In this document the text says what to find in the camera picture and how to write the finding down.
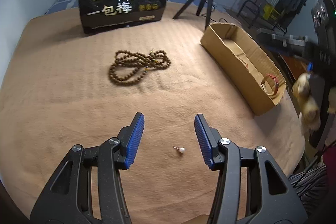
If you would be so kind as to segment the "operator hand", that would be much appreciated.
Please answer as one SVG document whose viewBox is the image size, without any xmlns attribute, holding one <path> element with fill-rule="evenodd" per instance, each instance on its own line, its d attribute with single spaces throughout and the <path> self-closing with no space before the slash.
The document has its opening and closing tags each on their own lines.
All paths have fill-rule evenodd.
<svg viewBox="0 0 336 224">
<path fill-rule="evenodd" d="M 299 121 L 302 135 L 318 130 L 321 125 L 320 110 L 311 95 L 309 80 L 310 74 L 303 73 L 293 85 L 293 95 L 297 99 L 300 108 Z M 335 114 L 335 87 L 331 88 L 328 99 L 329 108 L 327 113 Z M 327 137 L 332 139 L 331 142 L 335 140 L 335 118 Z"/>
</svg>

